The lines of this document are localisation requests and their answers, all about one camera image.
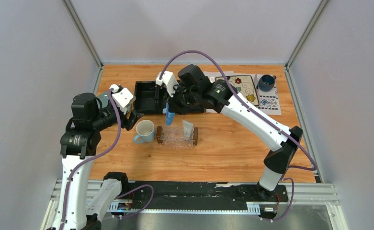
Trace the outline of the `grey white toothpaste tube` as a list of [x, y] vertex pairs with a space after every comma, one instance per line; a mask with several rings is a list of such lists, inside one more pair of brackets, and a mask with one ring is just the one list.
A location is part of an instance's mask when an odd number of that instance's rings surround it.
[[184, 139], [188, 141], [190, 137], [193, 135], [193, 129], [194, 129], [193, 123], [183, 120], [182, 124], [183, 124]]

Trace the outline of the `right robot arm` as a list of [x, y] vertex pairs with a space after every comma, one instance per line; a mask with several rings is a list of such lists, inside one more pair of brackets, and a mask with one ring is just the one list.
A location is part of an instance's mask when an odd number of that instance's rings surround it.
[[252, 105], [228, 80], [219, 78], [211, 82], [193, 64], [180, 70], [177, 77], [170, 71], [159, 74], [156, 84], [165, 87], [169, 94], [168, 111], [184, 115], [190, 107], [201, 105], [237, 121], [259, 137], [270, 151], [264, 159], [257, 195], [264, 201], [275, 196], [276, 186], [298, 149], [301, 128], [280, 124]]

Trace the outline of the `light blue mug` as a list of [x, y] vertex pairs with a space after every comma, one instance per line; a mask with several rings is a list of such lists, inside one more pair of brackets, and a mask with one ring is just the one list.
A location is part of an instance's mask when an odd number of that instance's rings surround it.
[[155, 125], [150, 120], [142, 120], [136, 126], [137, 135], [134, 137], [134, 143], [151, 143], [155, 139]]

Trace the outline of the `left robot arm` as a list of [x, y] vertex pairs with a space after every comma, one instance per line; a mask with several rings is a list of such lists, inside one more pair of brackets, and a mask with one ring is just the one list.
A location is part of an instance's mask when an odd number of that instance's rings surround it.
[[[100, 230], [110, 204], [130, 194], [126, 173], [108, 172], [97, 194], [86, 204], [88, 179], [94, 160], [110, 152], [117, 144], [121, 130], [131, 130], [142, 117], [131, 108], [135, 96], [121, 86], [107, 92], [108, 103], [93, 93], [76, 95], [71, 104], [72, 118], [60, 139], [63, 165], [62, 187], [52, 230]], [[100, 132], [117, 124], [115, 141], [103, 153], [97, 154]]]

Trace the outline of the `blue toothpaste tube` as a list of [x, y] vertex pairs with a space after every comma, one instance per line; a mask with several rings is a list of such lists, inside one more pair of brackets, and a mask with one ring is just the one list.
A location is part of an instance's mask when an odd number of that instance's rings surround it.
[[175, 117], [175, 113], [170, 112], [170, 106], [169, 106], [169, 103], [167, 102], [166, 103], [165, 124], [167, 126], [171, 126], [171, 124], [173, 123], [174, 117]]

